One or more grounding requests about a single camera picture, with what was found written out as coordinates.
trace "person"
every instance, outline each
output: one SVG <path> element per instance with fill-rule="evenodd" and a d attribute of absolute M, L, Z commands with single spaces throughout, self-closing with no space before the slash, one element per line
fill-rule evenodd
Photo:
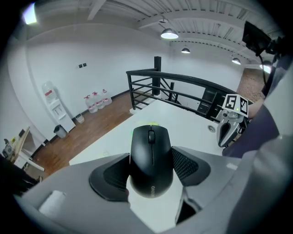
<path fill-rule="evenodd" d="M 42 181 L 41 176 L 37 180 L 33 179 L 2 155 L 0 155 L 0 175 L 1 185 L 4 185 L 4 188 L 11 191 L 12 194 L 19 196 Z"/>
<path fill-rule="evenodd" d="M 266 85 L 262 89 L 265 97 L 268 97 L 281 81 L 291 65 L 292 58 L 292 53 L 288 53 L 279 59 L 274 75 L 269 76 Z M 239 139 L 223 150 L 223 156 L 242 158 L 244 153 L 258 150 L 264 142 L 274 139 L 279 135 L 279 131 L 270 112 L 263 105 L 264 100 L 260 98 L 248 106 L 249 119 L 252 120 Z"/>

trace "round metal object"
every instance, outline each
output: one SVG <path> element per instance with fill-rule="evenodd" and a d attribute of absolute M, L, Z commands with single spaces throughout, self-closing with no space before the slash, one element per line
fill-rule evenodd
<path fill-rule="evenodd" d="M 207 128 L 209 129 L 209 131 L 211 133 L 215 133 L 216 132 L 216 129 L 212 125 L 208 125 Z"/>

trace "trash can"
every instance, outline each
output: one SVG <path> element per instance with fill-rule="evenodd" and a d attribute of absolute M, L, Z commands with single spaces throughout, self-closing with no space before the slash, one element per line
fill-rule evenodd
<path fill-rule="evenodd" d="M 54 133 L 57 134 L 57 136 L 60 138 L 66 137 L 66 131 L 60 124 L 55 127 Z"/>

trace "wooden floor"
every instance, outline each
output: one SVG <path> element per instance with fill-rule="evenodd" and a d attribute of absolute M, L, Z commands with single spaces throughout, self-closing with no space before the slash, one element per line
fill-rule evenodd
<path fill-rule="evenodd" d="M 69 161 L 86 147 L 98 140 L 111 129 L 128 119 L 131 114 L 129 93 L 113 99 L 113 103 L 98 110 L 96 113 L 85 113 L 83 123 L 75 121 L 73 128 L 65 138 L 57 138 L 53 143 L 47 143 L 33 158 L 45 168 L 45 172 L 29 166 L 26 172 L 33 178 L 38 175 L 47 177 L 55 171 L 68 166 Z"/>

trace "computer mouse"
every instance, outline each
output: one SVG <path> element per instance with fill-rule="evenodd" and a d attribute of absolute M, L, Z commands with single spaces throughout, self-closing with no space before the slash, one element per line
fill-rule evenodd
<path fill-rule="evenodd" d="M 130 182 L 143 197 L 155 198 L 173 182 L 173 157 L 167 129 L 145 125 L 135 128 L 130 152 Z"/>

